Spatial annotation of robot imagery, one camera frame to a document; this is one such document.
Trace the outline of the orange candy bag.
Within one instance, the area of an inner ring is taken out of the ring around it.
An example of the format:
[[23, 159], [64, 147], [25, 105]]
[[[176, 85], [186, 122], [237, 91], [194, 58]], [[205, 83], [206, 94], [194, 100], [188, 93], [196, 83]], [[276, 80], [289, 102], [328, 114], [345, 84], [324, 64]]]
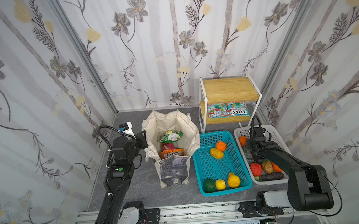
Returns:
[[164, 150], [160, 153], [161, 159], [166, 159], [171, 156], [184, 156], [184, 149], [172, 149], [172, 150]]

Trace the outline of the cream canvas tote bag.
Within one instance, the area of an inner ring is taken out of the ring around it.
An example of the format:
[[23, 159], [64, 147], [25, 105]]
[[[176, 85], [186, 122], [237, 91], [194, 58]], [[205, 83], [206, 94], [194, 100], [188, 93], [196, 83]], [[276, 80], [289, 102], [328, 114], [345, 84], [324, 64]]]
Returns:
[[200, 148], [200, 135], [189, 114], [153, 111], [142, 123], [148, 148], [146, 160], [155, 161], [160, 188], [188, 184], [190, 161]]

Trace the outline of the orange tangerine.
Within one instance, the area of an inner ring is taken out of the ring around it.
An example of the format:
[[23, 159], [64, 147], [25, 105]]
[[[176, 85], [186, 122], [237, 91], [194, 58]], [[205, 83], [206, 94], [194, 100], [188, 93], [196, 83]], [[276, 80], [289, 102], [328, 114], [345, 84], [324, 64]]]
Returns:
[[221, 152], [224, 152], [227, 149], [227, 144], [223, 141], [219, 141], [216, 143], [215, 148]]

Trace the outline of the pink dragon fruit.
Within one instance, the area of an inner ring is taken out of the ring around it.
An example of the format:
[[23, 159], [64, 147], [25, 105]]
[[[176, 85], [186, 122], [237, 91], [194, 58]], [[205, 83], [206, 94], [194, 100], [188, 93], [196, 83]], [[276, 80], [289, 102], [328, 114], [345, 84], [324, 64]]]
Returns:
[[161, 143], [161, 151], [175, 150], [175, 146], [172, 143]]

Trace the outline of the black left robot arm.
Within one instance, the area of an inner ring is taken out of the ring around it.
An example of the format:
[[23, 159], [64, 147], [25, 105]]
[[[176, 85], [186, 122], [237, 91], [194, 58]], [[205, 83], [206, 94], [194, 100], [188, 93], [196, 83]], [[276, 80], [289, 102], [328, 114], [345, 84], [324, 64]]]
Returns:
[[119, 128], [101, 125], [97, 128], [98, 135], [105, 141], [109, 149], [103, 182], [106, 190], [102, 207], [94, 224], [137, 224], [145, 220], [142, 202], [126, 204], [123, 213], [122, 203], [129, 189], [134, 171], [136, 157], [142, 156], [141, 150], [148, 148], [146, 131], [134, 134], [130, 122], [120, 124]]

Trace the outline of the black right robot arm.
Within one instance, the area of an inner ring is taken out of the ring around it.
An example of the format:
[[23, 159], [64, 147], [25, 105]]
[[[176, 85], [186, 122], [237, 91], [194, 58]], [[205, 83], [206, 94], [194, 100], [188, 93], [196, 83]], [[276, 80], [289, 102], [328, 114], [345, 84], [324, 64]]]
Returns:
[[258, 117], [253, 117], [245, 144], [255, 161], [270, 161], [288, 176], [287, 200], [297, 211], [331, 209], [334, 206], [325, 169], [295, 158], [264, 135]]

